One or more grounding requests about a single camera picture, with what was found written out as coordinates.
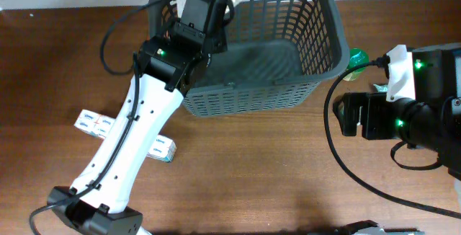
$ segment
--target gray plastic basket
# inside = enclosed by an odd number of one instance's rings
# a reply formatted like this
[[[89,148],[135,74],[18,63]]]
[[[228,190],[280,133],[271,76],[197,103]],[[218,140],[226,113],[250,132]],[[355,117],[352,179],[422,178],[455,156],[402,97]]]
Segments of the gray plastic basket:
[[[152,6],[148,16],[152,37],[176,16],[175,1]],[[334,0],[244,0],[226,34],[228,52],[212,57],[184,99],[194,115],[294,107],[349,62]]]

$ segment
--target green object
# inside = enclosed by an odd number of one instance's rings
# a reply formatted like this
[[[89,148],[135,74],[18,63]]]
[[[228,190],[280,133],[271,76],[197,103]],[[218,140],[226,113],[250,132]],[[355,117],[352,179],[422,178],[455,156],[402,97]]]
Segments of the green object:
[[[395,124],[397,125],[397,127],[403,127],[403,125],[404,125],[405,123],[404,123],[402,120],[397,119],[397,120],[395,121]]]
[[[415,68],[416,68],[416,70],[421,69],[423,66],[424,66],[424,64],[421,63],[421,61],[420,61],[419,59],[416,60],[416,63],[415,63]]]
[[[370,59],[368,58],[368,55],[365,51],[359,49],[359,48],[352,48],[350,51],[351,58],[349,59],[349,65],[347,66],[347,69],[351,69],[355,66],[362,65],[364,63],[368,63]],[[355,72],[352,72],[348,74],[346,77],[344,77],[344,80],[346,81],[354,81],[355,79],[359,78],[359,75],[365,70],[365,68],[361,68],[359,70],[356,70]]]

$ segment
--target small white box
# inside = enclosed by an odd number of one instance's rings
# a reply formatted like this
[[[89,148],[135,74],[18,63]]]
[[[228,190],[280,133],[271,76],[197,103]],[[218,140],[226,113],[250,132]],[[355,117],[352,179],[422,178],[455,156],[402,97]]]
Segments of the small white box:
[[[105,139],[109,135],[110,129],[114,124],[115,119],[100,115],[98,113],[82,110],[75,124],[79,130],[101,139]],[[170,138],[158,135],[153,142],[148,157],[158,159],[165,162],[173,160],[174,152],[176,151],[176,144]]]

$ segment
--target wooden surface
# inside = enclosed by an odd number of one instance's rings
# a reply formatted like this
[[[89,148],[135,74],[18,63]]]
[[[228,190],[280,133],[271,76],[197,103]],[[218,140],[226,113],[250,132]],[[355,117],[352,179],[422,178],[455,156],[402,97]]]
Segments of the wooden surface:
[[[461,0],[340,1],[350,47],[376,58],[397,44],[461,41]],[[81,109],[114,117],[129,76],[109,76],[98,58],[110,22],[127,7],[0,12],[0,234],[30,234],[29,213],[55,185],[70,185],[101,141],[76,130]],[[130,65],[147,36],[144,14],[116,30],[107,46],[115,68]],[[334,95],[370,91],[384,73],[367,69]],[[339,168],[323,129],[323,82],[299,107],[198,118],[181,108],[162,133],[178,146],[171,164],[146,159],[130,207],[152,231],[279,231],[340,226],[371,219],[386,228],[458,234],[460,221],[373,195]],[[395,141],[345,138],[330,123],[346,164],[393,195],[459,210],[445,168],[410,172],[389,157]],[[406,164],[432,163],[430,151],[402,151]],[[52,213],[37,218],[43,234],[75,234]]]

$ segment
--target black cable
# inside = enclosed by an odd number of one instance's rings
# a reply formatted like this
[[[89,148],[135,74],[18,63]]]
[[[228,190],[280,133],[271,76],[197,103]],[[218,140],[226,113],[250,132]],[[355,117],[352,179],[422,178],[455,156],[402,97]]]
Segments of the black cable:
[[[359,185],[363,186],[365,189],[369,190],[370,192],[373,192],[376,195],[379,195],[382,198],[390,200],[390,201],[392,201],[394,203],[399,203],[401,205],[416,208],[416,209],[419,209],[419,210],[425,210],[425,211],[428,211],[428,212],[431,212],[431,213],[437,213],[437,214],[441,214],[443,216],[449,216],[449,217],[461,219],[461,213],[457,213],[457,212],[454,212],[454,211],[451,211],[451,210],[445,210],[445,209],[437,208],[437,207],[434,207],[434,206],[415,203],[415,202],[411,202],[409,200],[400,199],[400,198],[397,198],[395,196],[389,195],[389,194],[387,194],[385,192],[382,192],[382,191],[374,188],[373,186],[367,184],[362,179],[358,178],[357,175],[355,175],[351,170],[349,170],[346,167],[344,162],[341,160],[341,157],[339,157],[339,155],[336,152],[336,149],[335,149],[335,147],[333,145],[333,140],[331,138],[331,133],[330,133],[330,126],[328,124],[328,107],[329,107],[329,104],[330,104],[331,96],[333,95],[333,91],[338,86],[339,82],[341,82],[341,80],[345,76],[347,76],[348,74],[350,74],[350,73],[352,73],[352,72],[354,72],[354,71],[356,71],[358,69],[361,69],[361,68],[364,68],[364,67],[367,67],[367,66],[381,66],[381,65],[380,65],[380,63],[373,61],[373,62],[370,62],[370,63],[365,63],[365,64],[362,64],[362,65],[359,65],[359,66],[355,66],[355,67],[345,71],[342,75],[339,76],[339,78],[337,80],[335,80],[335,82],[331,86],[330,90],[328,91],[328,94],[326,95],[325,105],[323,106],[323,121],[324,121],[324,124],[325,124],[326,139],[328,140],[328,144],[330,146],[331,153],[333,154],[336,162],[338,162],[339,166],[343,169],[343,171],[348,176],[350,176],[355,182],[359,183]]]
[[[397,153],[397,150],[399,150],[400,148],[402,148],[403,146],[406,145],[406,142],[405,141],[401,141],[399,143],[397,143],[394,147],[392,147],[390,149],[390,158],[401,168],[403,169],[407,169],[407,170],[413,170],[413,171],[427,171],[427,170],[434,170],[434,169],[438,169],[439,167],[442,166],[442,163],[440,163],[439,160],[437,160],[435,163],[433,164],[430,164],[430,165],[427,165],[427,166],[424,166],[424,167],[411,167],[411,166],[406,166],[404,164],[400,164],[397,162],[397,160],[395,160],[395,154]]]
[[[440,128],[442,130],[442,135],[444,137],[447,137],[449,135],[447,129],[445,128],[445,124],[444,124],[445,107],[447,106],[448,102],[451,102],[454,98],[455,97],[453,96],[447,97],[444,103],[442,104],[442,108],[440,109]]]
[[[148,4],[144,4],[142,5],[141,7],[137,8],[137,9],[133,9],[131,11],[129,11],[128,13],[126,13],[125,15],[123,15],[120,19],[118,19],[116,22],[114,22],[112,25],[110,25],[108,31],[106,32],[106,35],[102,38],[102,42],[101,42],[101,47],[99,48],[99,58],[101,59],[101,63],[104,67],[104,69],[109,72],[109,74],[113,75],[113,76],[123,76],[123,75],[127,75],[129,73],[131,73],[131,70],[133,69],[133,66],[126,70],[126,71],[113,71],[106,63],[106,61],[104,60],[104,47],[106,45],[106,42],[107,40],[109,39],[109,36],[112,34],[112,32],[115,30],[115,27],[121,23],[121,22],[124,22],[128,19],[128,17],[130,17],[131,15],[133,14],[137,14],[138,12],[141,12],[145,9],[147,9],[148,7],[150,6],[153,6],[153,5],[156,5],[160,2],[161,0],[155,0],[155,1],[152,1]]]
[[[116,71],[113,71],[107,64],[106,62],[104,61],[104,47],[106,45],[106,42],[107,42],[107,39],[109,38],[109,36],[112,34],[112,32],[114,31],[115,29],[115,26],[120,23],[120,22],[124,22],[130,15],[133,15],[137,12],[140,12],[154,4],[157,4],[159,3],[159,1],[152,1],[151,3],[148,3],[146,5],[143,5],[142,7],[138,8],[138,9],[134,9],[130,12],[128,12],[127,14],[125,14],[124,16],[122,16],[120,19],[118,19],[116,22],[114,22],[109,30],[107,31],[106,35],[104,36],[103,40],[102,40],[102,43],[101,43],[101,48],[100,48],[100,58],[101,58],[101,62],[104,66],[104,69],[109,72],[109,74],[111,75],[123,75],[123,74],[128,74],[130,73],[131,69],[129,71],[126,71],[126,72],[116,72]],[[110,167],[112,166],[112,164],[114,163],[115,159],[117,158],[117,155],[118,155],[118,152],[120,151],[120,149],[122,148],[122,145],[123,143],[125,142],[125,139],[128,135],[128,132],[130,131],[131,129],[131,125],[133,124],[133,121],[135,119],[135,116],[136,116],[136,110],[138,108],[138,100],[139,100],[139,78],[140,78],[140,74],[139,74],[139,71],[138,71],[138,60],[137,60],[137,56],[136,54],[133,54],[133,66],[131,68],[134,68],[134,74],[135,74],[135,96],[133,98],[133,107],[131,109],[131,112],[130,114],[128,115],[128,122],[127,122],[127,125],[125,126],[125,129],[123,130],[122,132],[122,135],[120,136],[120,139],[119,141],[117,142],[117,145],[115,146],[115,149],[114,151],[112,152],[112,155],[111,157],[109,158],[108,162],[106,163],[106,166],[103,168],[103,170],[101,171],[101,173],[98,175],[98,177],[96,178],[96,180],[94,180],[91,184],[88,184],[88,187],[83,190],[82,192],[74,195],[74,196],[71,196],[67,199],[64,199],[64,200],[60,200],[58,202],[55,202],[55,203],[52,203],[50,205],[45,205],[43,207],[40,207],[36,210],[34,210],[33,212],[31,212],[30,216],[29,216],[29,226],[30,226],[30,229],[32,230],[33,234],[34,235],[40,235],[40,232],[37,230],[37,227],[35,226],[35,222],[34,222],[34,217],[38,214],[38,213],[42,213],[44,211],[47,211],[47,210],[51,210],[53,208],[56,208],[58,206],[61,206],[61,205],[67,205],[67,204],[70,204],[80,198],[82,198],[83,196],[87,195],[89,192],[91,192],[94,188],[97,187],[97,185],[102,181],[102,179],[104,178],[104,176],[106,175],[106,173],[108,173]]]

